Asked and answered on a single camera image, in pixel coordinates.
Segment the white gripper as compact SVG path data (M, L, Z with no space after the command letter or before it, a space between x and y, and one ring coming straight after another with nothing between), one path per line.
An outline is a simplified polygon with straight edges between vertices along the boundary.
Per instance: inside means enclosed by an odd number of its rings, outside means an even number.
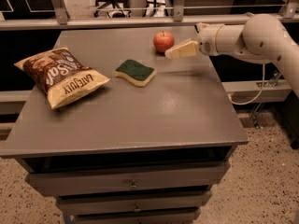
M170 49L168 49L164 55L168 59L192 57L198 54L199 50L209 56L218 56L217 52L217 35L221 29L222 24L208 24L198 22L194 25L197 34L197 40L188 40L182 42Z

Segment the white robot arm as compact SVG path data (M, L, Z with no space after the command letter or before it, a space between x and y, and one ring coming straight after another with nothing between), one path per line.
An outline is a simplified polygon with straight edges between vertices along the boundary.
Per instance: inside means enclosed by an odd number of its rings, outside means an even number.
M299 96L299 46L283 24L269 14L251 17L244 25L197 23L197 38L168 49L168 59L229 55L248 63L272 63Z

